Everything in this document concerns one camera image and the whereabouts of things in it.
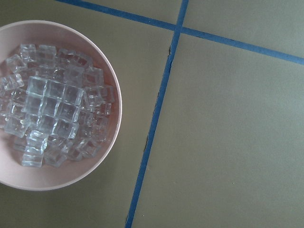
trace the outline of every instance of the floor tile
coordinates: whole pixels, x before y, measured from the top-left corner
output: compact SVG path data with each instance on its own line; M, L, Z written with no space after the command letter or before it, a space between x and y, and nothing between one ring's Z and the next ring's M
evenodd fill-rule
M117 74L123 118L109 155L81 181L47 192L0 185L0 227L124 227L172 32L56 1L5 0L1 8L0 26L50 20L96 43Z
M181 35L132 227L301 227L303 70Z
M304 57L301 0L191 0L184 26Z
M88 0L102 6L176 24L181 0Z

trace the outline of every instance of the pink bowl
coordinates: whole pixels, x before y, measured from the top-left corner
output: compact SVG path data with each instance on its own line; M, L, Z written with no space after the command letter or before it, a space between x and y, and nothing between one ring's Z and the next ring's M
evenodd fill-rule
M0 131L0 182L24 190L52 190L75 183L92 172L111 150L121 123L122 97L115 72L102 51L87 37L67 26L42 20L12 23L0 28L0 75L7 72L4 60L12 56L21 43L49 44L84 52L91 56L94 66L104 70L104 79L114 87L115 103L109 117L106 142L96 157L82 161L65 161L59 168L23 167L21 154L12 149L11 137Z

